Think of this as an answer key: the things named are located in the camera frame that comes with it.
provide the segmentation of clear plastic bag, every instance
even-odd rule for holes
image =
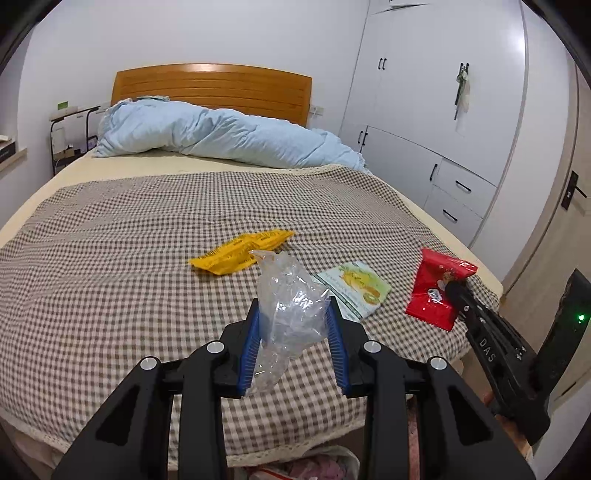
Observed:
[[[272,390],[290,359],[326,337],[329,290],[293,257],[253,250],[261,269],[256,285],[261,348],[250,393]]]

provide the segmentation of pink cloth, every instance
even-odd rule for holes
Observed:
[[[342,480],[344,476],[340,465],[327,455],[296,460],[290,470],[290,477],[298,480]]]

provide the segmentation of headboard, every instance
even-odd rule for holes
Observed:
[[[180,63],[117,72],[111,105],[125,98],[164,95],[208,108],[306,126],[312,78],[280,70],[221,63]]]

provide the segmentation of silver screw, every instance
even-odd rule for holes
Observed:
[[[219,353],[224,349],[224,344],[222,342],[211,342],[207,346],[207,351],[209,353]]]
[[[430,363],[435,370],[445,370],[447,368],[447,362],[440,356],[434,356],[431,358]]]
[[[158,362],[153,356],[147,356],[140,362],[139,365],[143,370],[152,370],[156,365],[158,365]]]
[[[378,353],[382,349],[382,346],[378,342],[370,340],[363,344],[363,348],[369,353]]]

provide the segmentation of white wardrobe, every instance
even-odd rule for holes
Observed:
[[[371,1],[340,136],[375,175],[469,245],[521,112],[519,0],[400,4]],[[457,109],[460,64],[469,68]]]

